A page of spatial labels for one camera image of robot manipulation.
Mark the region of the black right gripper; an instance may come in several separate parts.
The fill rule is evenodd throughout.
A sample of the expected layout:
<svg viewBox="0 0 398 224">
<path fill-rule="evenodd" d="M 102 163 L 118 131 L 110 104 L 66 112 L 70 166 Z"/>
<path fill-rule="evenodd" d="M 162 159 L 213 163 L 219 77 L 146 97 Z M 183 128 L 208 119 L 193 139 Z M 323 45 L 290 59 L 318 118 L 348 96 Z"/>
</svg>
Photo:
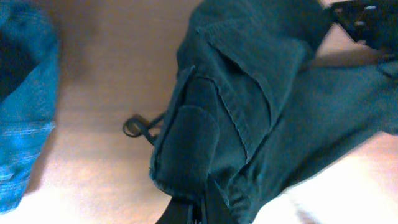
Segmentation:
<svg viewBox="0 0 398 224">
<path fill-rule="evenodd" d="M 372 49 L 397 51 L 397 0 L 334 2 L 328 10 L 354 42 Z"/>
</svg>

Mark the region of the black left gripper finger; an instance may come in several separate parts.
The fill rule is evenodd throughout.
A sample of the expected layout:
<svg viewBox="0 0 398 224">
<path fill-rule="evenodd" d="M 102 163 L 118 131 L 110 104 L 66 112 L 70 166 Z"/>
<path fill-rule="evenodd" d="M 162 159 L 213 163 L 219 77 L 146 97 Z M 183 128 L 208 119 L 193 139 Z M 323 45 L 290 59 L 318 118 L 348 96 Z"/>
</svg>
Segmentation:
<svg viewBox="0 0 398 224">
<path fill-rule="evenodd" d="M 200 203 L 172 197 L 156 224 L 238 224 L 214 180 L 208 181 Z"/>
</svg>

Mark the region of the black trousers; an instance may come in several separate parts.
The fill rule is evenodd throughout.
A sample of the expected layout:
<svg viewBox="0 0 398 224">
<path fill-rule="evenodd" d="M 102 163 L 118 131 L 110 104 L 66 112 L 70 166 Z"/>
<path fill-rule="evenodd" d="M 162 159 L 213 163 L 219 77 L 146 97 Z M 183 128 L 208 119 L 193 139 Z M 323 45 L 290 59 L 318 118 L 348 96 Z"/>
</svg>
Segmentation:
<svg viewBox="0 0 398 224">
<path fill-rule="evenodd" d="M 205 0 L 166 112 L 133 116 L 150 177 L 200 203 L 214 180 L 238 223 L 383 131 L 397 134 L 397 51 L 354 42 L 318 1 Z"/>
</svg>

